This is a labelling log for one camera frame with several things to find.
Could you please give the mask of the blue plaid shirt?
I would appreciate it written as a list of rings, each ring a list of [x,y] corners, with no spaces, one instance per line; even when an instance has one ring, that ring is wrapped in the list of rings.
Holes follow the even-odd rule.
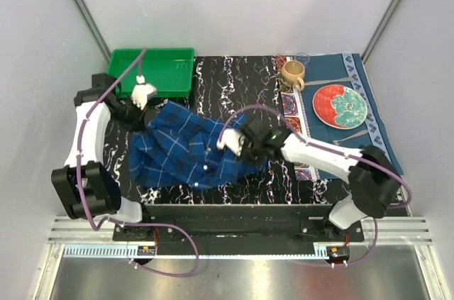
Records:
[[[211,189],[236,184],[265,169],[240,161],[230,150],[216,147],[224,123],[201,118],[186,107],[168,102],[129,145],[131,179],[146,188],[188,184]]]

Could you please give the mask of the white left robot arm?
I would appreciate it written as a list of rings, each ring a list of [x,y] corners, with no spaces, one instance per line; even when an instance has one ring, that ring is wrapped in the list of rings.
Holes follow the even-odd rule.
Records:
[[[104,138],[110,120],[131,130],[143,130],[144,110],[157,89],[137,77],[132,94],[122,99],[108,88],[116,78],[107,73],[92,75],[92,86],[77,92],[74,106],[77,125],[70,153],[62,168],[53,170],[51,182],[71,219],[86,218],[87,206],[93,218],[128,222],[128,232],[137,240],[153,233],[153,223],[143,217],[143,207],[121,196],[119,183],[104,166]]]

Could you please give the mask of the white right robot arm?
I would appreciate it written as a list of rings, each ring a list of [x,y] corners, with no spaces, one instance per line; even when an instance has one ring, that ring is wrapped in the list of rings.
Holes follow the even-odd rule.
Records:
[[[400,183],[386,155],[374,145],[363,149],[343,148],[306,138],[286,126],[272,128],[258,120],[240,127],[240,158],[258,164],[265,158],[305,164],[344,181],[350,193],[337,201],[322,232],[329,240],[339,240],[354,222],[366,217],[383,218],[392,205]]]

